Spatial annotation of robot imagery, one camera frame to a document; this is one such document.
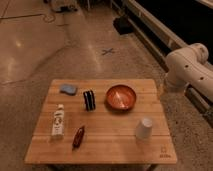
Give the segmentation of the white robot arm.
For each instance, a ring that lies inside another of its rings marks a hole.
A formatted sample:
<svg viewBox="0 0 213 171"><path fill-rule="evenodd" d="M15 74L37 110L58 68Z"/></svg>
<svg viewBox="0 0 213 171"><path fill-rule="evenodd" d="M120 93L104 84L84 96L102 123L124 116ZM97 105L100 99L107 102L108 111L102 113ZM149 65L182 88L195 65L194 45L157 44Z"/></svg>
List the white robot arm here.
<svg viewBox="0 0 213 171"><path fill-rule="evenodd" d="M182 91L188 84L213 102L213 71L205 66L208 49L194 43L170 52L165 59L169 69L165 84L172 91Z"/></svg>

